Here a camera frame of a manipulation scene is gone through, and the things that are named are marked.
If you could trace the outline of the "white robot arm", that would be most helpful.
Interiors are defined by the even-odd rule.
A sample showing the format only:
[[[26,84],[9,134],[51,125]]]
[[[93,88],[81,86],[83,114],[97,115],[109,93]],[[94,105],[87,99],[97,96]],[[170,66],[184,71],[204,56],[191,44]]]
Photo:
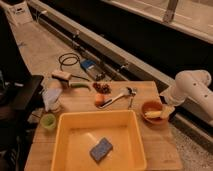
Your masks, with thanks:
[[[213,91],[208,88],[212,82],[207,70],[185,70],[175,76],[174,83],[161,95],[170,106],[180,106],[187,98],[197,103],[210,117],[213,126]]]

